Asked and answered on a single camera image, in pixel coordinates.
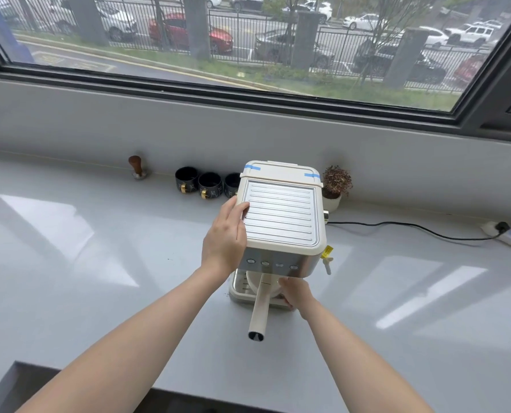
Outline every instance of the cream espresso machine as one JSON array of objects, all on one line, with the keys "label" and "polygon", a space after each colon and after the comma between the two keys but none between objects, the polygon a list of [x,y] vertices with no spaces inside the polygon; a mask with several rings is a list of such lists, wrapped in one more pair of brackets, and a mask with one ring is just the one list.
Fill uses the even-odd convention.
[{"label": "cream espresso machine", "polygon": [[248,244],[232,274],[229,295],[253,303],[248,336],[265,337],[269,305],[287,309],[280,276],[307,277],[327,246],[321,178],[311,167],[250,161],[240,175],[237,203],[250,202],[244,224]]}]

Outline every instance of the black mug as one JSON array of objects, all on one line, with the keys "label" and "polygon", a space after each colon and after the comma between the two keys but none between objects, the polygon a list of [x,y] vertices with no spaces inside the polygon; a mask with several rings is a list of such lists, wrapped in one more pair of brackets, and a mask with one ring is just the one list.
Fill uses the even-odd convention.
[{"label": "black mug", "polygon": [[225,195],[231,198],[238,194],[238,187],[240,186],[240,173],[233,172],[225,177]]},{"label": "black mug", "polygon": [[175,172],[175,184],[183,193],[191,193],[198,190],[198,171],[193,167],[182,167]]},{"label": "black mug", "polygon": [[198,178],[198,184],[200,185],[200,195],[203,199],[217,198],[223,192],[221,177],[215,172],[203,173],[200,178]]}]

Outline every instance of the white plant pot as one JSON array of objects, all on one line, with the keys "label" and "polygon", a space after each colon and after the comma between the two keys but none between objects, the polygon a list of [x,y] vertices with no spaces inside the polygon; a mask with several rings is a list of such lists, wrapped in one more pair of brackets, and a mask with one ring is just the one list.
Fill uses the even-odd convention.
[{"label": "white plant pot", "polygon": [[342,196],[340,195],[338,198],[326,198],[323,197],[323,209],[328,210],[328,212],[332,213],[338,209],[340,205],[340,200]]}]

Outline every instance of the gray wall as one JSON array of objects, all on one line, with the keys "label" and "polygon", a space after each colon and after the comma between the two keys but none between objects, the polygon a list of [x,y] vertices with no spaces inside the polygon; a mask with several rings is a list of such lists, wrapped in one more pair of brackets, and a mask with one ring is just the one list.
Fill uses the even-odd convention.
[{"label": "gray wall", "polygon": [[0,81],[0,150],[119,167],[140,151],[163,173],[339,163],[356,200],[511,220],[511,144],[491,140]]}]

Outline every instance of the human arm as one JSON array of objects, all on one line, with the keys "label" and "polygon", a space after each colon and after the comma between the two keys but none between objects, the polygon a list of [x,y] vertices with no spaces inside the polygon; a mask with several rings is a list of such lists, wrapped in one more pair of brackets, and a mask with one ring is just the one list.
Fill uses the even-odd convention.
[{"label": "human arm", "polygon": [[204,238],[200,268],[87,349],[18,411],[133,412],[206,300],[238,267],[248,203],[235,204],[233,197],[221,207]]},{"label": "human arm", "polygon": [[349,412],[433,412],[395,369],[313,297],[306,281],[281,278],[279,283],[288,304],[309,323]]}]

